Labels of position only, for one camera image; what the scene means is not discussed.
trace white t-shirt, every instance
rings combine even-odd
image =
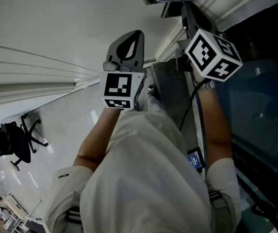
[[[48,228],[52,233],[81,232],[75,227],[81,221],[86,233],[211,232],[207,185],[186,153],[183,137],[168,116],[124,113],[94,173],[72,166],[54,174],[45,216]],[[213,174],[209,169],[206,182],[213,186],[217,180],[217,189],[232,198],[240,219],[233,161],[221,161],[211,166]],[[78,206],[79,212],[70,210]]]

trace wristwatch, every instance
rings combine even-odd
[[[195,85],[195,87],[198,85],[198,83],[196,82],[196,80],[194,80],[194,85]],[[210,82],[203,84],[203,85],[199,88],[199,90],[200,90],[200,91],[208,91],[208,90],[214,89],[217,85],[218,85],[218,81],[216,81],[216,80],[211,80]]]

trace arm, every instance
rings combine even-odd
[[[119,109],[104,108],[97,123],[83,141],[73,166],[85,166],[93,172],[102,162],[120,115]]]
[[[196,81],[203,80],[196,68],[193,68]],[[231,158],[231,128],[215,89],[198,91],[205,126],[208,164],[217,160]]]

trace glass panel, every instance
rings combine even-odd
[[[233,138],[278,171],[278,59],[245,62],[217,90]]]

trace white floor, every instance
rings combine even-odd
[[[21,206],[30,212],[42,200],[35,215],[43,218],[46,198],[52,174],[63,167],[71,166],[78,149],[100,116],[104,106],[99,99],[99,84],[79,90],[29,113],[27,126],[38,118],[33,136],[40,141],[43,137],[50,147],[33,143],[37,153],[31,153],[31,163],[21,162],[20,172],[12,168],[13,155],[0,157],[0,187],[12,194]]]

